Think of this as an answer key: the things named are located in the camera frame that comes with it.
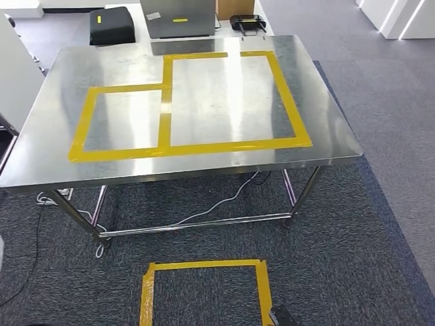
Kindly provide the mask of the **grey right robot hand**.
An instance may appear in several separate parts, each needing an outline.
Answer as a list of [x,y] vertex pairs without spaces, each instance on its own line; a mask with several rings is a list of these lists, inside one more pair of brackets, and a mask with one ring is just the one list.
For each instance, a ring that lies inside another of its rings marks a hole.
[[274,326],[299,326],[299,324],[283,304],[273,306],[269,311]]

